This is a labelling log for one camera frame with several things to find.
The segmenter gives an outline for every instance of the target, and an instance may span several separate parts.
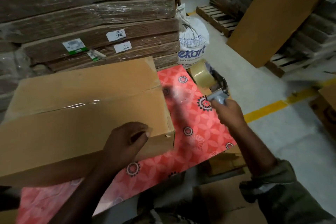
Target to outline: packing tape roll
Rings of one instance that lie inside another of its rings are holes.
[[[202,88],[210,88],[217,83],[209,70],[210,65],[205,59],[201,59],[191,66],[190,73],[198,86]]]

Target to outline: hand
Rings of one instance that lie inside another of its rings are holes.
[[[237,130],[242,126],[247,126],[238,103],[231,99],[225,99],[225,104],[222,105],[215,100],[211,101],[211,107],[216,110],[221,124],[227,126],[229,130]]]
[[[147,142],[150,132],[146,124],[129,122],[112,130],[103,149],[105,170],[119,172],[131,163]]]

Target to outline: ekart logo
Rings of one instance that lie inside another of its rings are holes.
[[[200,49],[200,50],[197,50],[197,51],[194,51],[194,50],[191,50],[191,51],[179,51],[178,52],[178,56],[179,58],[195,58],[195,57],[198,57],[201,52],[204,53],[204,49],[205,49],[205,45],[203,46],[203,49]]]

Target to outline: red floral table cover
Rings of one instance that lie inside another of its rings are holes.
[[[157,74],[176,130],[174,150],[131,163],[120,171],[94,215],[236,144],[182,65]],[[80,182],[79,179],[51,187],[23,188],[16,223],[48,223]]]

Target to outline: concrete floor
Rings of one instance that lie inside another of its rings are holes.
[[[278,78],[262,67],[254,68],[225,44],[226,38],[210,24],[210,44],[205,58],[227,80],[233,99],[247,114],[261,107],[285,100],[292,93],[309,87],[315,81],[325,81],[333,75],[336,59]],[[336,141],[330,137],[308,105],[302,100],[277,112],[251,122],[250,127],[279,158],[289,160],[298,180],[321,206],[336,216]],[[211,182],[202,174],[201,167],[186,171],[182,183],[168,181],[165,191],[155,201],[155,207],[191,196],[192,187]],[[97,218],[98,223],[120,224],[136,216],[138,197],[130,198]]]

